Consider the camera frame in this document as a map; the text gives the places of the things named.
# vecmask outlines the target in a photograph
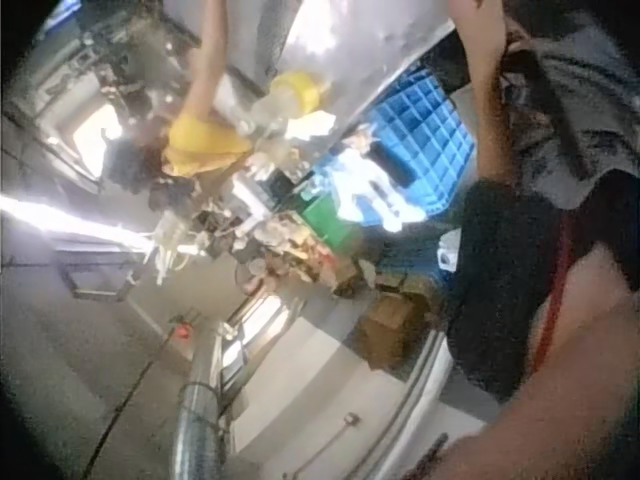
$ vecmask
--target blue plastic crate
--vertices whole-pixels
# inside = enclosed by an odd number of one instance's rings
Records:
[[[422,67],[402,74],[365,115],[375,126],[374,135],[414,173],[408,188],[399,188],[407,201],[432,216],[446,210],[475,148],[473,138],[460,121],[435,77]],[[319,174],[330,168],[334,156],[319,162]],[[381,223],[379,215],[358,202],[364,226]]]

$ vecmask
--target silver ductwork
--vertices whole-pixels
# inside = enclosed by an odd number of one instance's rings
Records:
[[[223,445],[218,434],[222,337],[209,322],[196,342],[189,381],[182,389],[171,480],[222,478]]]

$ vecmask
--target wire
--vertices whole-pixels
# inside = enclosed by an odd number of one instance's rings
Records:
[[[175,327],[172,327],[171,330],[169,330],[169,333],[167,333],[166,338],[164,339],[162,344],[158,347],[158,350],[156,350],[155,355],[151,358],[151,360],[147,362],[144,368],[140,371],[138,378],[131,386],[131,389],[129,390],[129,393],[127,393],[127,396],[124,397],[124,400],[122,400],[122,402],[114,409],[113,416],[111,417],[111,421],[109,421],[107,428],[105,428],[104,432],[102,432],[102,435],[100,436],[100,439],[98,440],[98,443],[93,449],[93,453],[91,454],[91,457],[87,462],[87,466],[82,472],[82,477],[80,477],[82,480],[87,480],[91,476],[93,467],[96,461],[98,460],[98,457],[100,457],[100,453],[102,453],[102,448],[104,447],[105,443],[107,443],[107,439],[109,438],[109,435],[111,434],[112,430],[116,426],[116,423],[118,423],[118,420],[120,420],[120,417],[122,416],[122,412],[124,412],[125,408],[127,408],[127,406],[129,405],[129,402],[131,401],[135,393],[138,391],[138,388],[140,388],[140,385],[142,384],[144,377],[147,375],[149,370],[151,370],[151,367],[153,367],[153,365],[156,363],[158,358],[160,358],[160,354],[163,352],[165,347],[169,344],[169,341],[173,336],[174,330],[175,330]]]

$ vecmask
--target window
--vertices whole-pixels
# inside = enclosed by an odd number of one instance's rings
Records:
[[[102,175],[104,152],[107,148],[102,139],[102,130],[106,136],[114,139],[122,135],[122,126],[118,122],[116,111],[110,104],[104,104],[96,110],[73,133],[73,141],[82,157],[87,170],[96,178]]]

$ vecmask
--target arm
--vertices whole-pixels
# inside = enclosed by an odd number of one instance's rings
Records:
[[[465,48],[478,115],[478,176],[511,185],[515,173],[500,94],[507,38],[502,0],[449,0],[449,11]]]
[[[568,341],[494,425],[452,447],[429,478],[584,478],[637,389],[639,300],[627,297]]]
[[[198,50],[198,64],[182,112],[202,121],[209,118],[211,104],[224,74],[227,60],[226,50],[226,1],[206,0],[202,25],[202,45]]]

